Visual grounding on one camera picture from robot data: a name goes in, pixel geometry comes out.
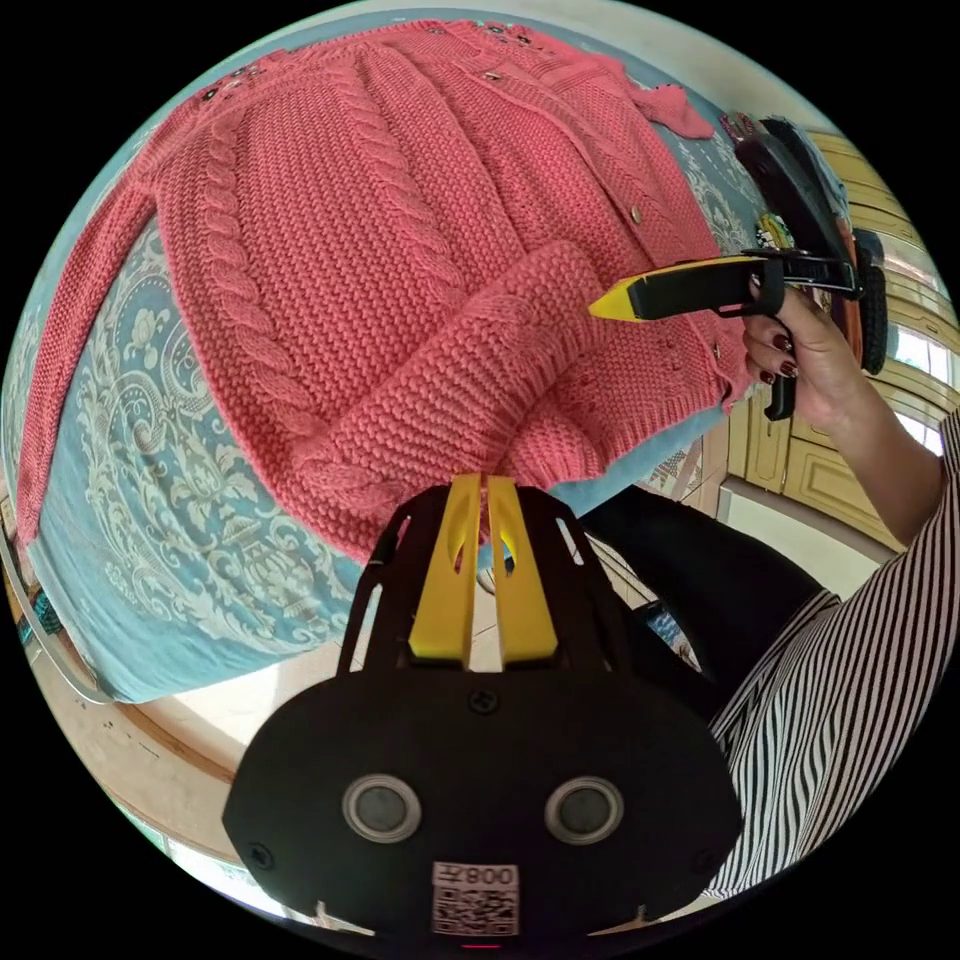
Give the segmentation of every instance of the label sticker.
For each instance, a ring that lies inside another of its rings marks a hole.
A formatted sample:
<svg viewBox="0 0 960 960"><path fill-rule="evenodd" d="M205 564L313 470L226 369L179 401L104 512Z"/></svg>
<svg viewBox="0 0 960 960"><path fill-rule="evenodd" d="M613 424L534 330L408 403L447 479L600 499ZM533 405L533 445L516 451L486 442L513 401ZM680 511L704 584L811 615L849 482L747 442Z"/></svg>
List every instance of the label sticker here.
<svg viewBox="0 0 960 960"><path fill-rule="evenodd" d="M520 932L520 871L515 866L434 863L433 932L515 937Z"/></svg>

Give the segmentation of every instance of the striped sleeve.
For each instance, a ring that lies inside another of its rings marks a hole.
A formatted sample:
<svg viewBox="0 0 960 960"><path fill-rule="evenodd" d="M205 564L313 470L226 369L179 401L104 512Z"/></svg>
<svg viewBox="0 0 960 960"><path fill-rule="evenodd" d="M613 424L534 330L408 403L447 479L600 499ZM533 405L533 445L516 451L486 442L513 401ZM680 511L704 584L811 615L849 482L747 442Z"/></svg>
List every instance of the striped sleeve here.
<svg viewBox="0 0 960 960"><path fill-rule="evenodd" d="M942 426L946 483L912 546L849 600L776 644L714 732L745 813L710 889L747 889L812 852L870 795L916 730L960 628L960 411Z"/></svg>

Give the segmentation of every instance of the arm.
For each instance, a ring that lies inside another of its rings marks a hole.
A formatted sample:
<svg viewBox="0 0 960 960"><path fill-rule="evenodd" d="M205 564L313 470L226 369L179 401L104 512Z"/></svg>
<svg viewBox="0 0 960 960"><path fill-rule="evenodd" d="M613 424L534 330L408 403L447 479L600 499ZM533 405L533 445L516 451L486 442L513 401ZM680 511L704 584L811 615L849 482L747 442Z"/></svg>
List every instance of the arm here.
<svg viewBox="0 0 960 960"><path fill-rule="evenodd" d="M943 497L943 461L907 433L866 377L860 384L827 433L887 529L909 546Z"/></svg>
<svg viewBox="0 0 960 960"><path fill-rule="evenodd" d="M859 810L924 718L960 636L960 411L941 434L943 494L909 549L849 600L831 604L827 594L788 630L751 691L749 722L737 699L714 721L739 771L738 793L770 828L738 842L711 891L747 889L816 850Z"/></svg>
<svg viewBox="0 0 960 960"><path fill-rule="evenodd" d="M913 543L943 497L940 458L907 433L808 297L788 290L776 320L748 317L744 324L753 376L764 383L777 374L797 378L797 413L833 440L890 532L904 546Z"/></svg>

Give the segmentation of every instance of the wheel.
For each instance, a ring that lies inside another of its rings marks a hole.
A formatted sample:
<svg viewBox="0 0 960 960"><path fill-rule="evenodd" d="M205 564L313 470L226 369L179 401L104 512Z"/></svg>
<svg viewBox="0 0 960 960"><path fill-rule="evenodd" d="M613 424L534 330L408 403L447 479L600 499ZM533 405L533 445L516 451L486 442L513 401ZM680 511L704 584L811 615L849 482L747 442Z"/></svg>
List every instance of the wheel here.
<svg viewBox="0 0 960 960"><path fill-rule="evenodd" d="M870 253L857 241L857 273L863 284L860 300L860 326L863 336L863 359L860 366L876 376L887 359L889 321L887 318L887 283L883 268L877 266Z"/></svg>

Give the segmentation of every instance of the woman's hand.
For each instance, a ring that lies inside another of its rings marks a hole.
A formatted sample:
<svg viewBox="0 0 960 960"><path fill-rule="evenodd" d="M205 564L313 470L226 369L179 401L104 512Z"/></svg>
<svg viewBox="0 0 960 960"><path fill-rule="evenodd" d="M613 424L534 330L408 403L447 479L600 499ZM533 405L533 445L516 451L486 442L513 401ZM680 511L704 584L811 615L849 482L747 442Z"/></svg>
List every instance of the woman's hand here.
<svg viewBox="0 0 960 960"><path fill-rule="evenodd" d="M754 297L759 289L751 284ZM796 411L811 426L831 433L867 386L836 324L805 294L791 288L777 320L744 317L743 344L754 379L797 378ZM791 344L794 356L790 356Z"/></svg>

